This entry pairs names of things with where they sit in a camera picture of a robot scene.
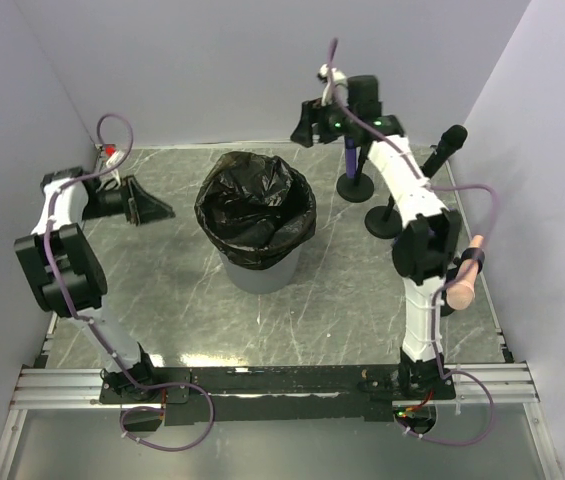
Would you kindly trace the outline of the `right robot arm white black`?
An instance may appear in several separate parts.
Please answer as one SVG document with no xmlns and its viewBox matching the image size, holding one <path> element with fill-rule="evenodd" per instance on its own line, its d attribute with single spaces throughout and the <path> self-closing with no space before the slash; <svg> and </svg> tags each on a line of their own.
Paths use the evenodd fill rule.
<svg viewBox="0 0 565 480">
<path fill-rule="evenodd" d="M 405 397 L 420 398 L 433 390 L 444 373 L 437 290 L 447 279 L 456 253 L 460 214 L 432 191 L 431 178 L 468 138 L 462 125 L 444 132 L 423 165 L 417 164 L 399 120 L 382 112 L 378 80 L 373 75 L 348 77 L 323 66 L 321 97 L 303 102 L 292 142 L 310 148 L 316 143 L 344 141 L 346 171 L 338 194 L 351 203 L 368 200 L 374 184 L 363 171 L 371 163 L 390 191 L 386 206 L 370 209 L 369 233 L 393 242 L 394 268 L 404 282 L 406 330 L 394 386 Z"/>
</svg>

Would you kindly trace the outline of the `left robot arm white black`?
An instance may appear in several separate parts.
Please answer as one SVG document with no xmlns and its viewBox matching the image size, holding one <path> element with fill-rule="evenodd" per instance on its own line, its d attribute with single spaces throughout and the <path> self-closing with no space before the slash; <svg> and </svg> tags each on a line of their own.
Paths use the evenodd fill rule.
<svg viewBox="0 0 565 480">
<path fill-rule="evenodd" d="M 118 186 L 102 183 L 81 167 L 49 173 L 41 182 L 45 197 L 37 225 L 17 239 L 14 250 L 40 308 L 67 319 L 104 362 L 105 387 L 136 402 L 153 399 L 159 376 L 142 346 L 106 311 L 108 284 L 82 224 L 122 215 L 140 226 L 175 213 L 128 175 Z"/>
</svg>

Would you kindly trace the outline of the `black trash bag roll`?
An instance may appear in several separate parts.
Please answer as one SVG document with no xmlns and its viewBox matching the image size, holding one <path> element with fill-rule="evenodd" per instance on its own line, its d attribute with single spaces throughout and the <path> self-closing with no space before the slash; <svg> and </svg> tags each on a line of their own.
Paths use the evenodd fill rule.
<svg viewBox="0 0 565 480">
<path fill-rule="evenodd" d="M 228 260 L 248 270 L 281 262 L 316 232 L 317 202 L 306 177 L 283 158 L 222 154 L 194 203 L 196 220 Z"/>
</svg>

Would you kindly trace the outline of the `grey plastic trash bin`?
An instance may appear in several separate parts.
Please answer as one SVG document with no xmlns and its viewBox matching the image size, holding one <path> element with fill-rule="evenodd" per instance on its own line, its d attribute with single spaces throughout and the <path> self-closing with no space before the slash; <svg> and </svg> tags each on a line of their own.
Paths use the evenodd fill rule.
<svg viewBox="0 0 565 480">
<path fill-rule="evenodd" d="M 282 260 L 264 270 L 252 270 L 231 263 L 219 252 L 219 258 L 231 282 L 240 290 L 250 294 L 274 293 L 287 286 L 296 272 L 302 247 L 298 246 Z"/>
</svg>

